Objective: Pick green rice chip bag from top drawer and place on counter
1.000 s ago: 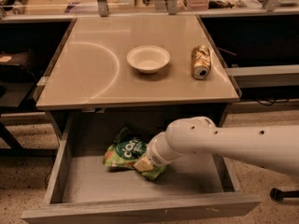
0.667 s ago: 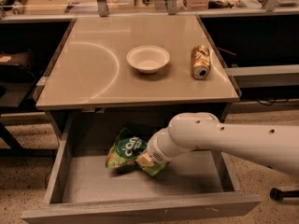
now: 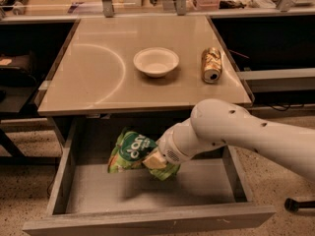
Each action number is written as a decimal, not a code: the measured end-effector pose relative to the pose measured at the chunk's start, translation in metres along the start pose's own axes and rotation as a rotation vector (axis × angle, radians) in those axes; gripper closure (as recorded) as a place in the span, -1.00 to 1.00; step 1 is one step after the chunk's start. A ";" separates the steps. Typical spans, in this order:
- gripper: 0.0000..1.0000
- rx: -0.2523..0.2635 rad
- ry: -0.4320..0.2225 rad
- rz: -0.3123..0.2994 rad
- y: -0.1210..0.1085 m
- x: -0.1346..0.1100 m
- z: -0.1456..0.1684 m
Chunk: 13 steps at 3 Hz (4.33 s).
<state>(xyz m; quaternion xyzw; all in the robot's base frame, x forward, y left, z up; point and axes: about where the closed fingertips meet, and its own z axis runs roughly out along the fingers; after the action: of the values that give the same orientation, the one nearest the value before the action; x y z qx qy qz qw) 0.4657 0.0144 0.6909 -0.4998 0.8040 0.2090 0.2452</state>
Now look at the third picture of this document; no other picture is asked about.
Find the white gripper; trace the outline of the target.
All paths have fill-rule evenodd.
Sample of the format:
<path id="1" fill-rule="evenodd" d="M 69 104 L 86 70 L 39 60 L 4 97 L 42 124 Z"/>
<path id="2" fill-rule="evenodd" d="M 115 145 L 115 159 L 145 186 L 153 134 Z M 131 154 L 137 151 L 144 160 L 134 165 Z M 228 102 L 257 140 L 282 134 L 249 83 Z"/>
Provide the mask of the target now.
<path id="1" fill-rule="evenodd" d="M 166 164 L 181 164 L 193 157 L 190 143 L 194 139 L 191 128 L 169 128 L 157 140 L 157 148 L 150 152 L 143 164 L 149 169 L 163 169 Z"/>

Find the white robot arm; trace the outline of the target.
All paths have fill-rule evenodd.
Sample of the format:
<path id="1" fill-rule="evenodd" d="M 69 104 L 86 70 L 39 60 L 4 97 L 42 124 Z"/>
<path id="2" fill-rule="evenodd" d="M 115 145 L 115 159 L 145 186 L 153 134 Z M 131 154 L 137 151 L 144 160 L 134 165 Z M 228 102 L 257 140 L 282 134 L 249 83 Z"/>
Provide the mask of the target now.
<path id="1" fill-rule="evenodd" d="M 223 146 L 246 148 L 315 182 L 315 131 L 263 120 L 218 99 L 197 103 L 190 117 L 167 129 L 144 160 L 150 169 L 179 165 Z"/>

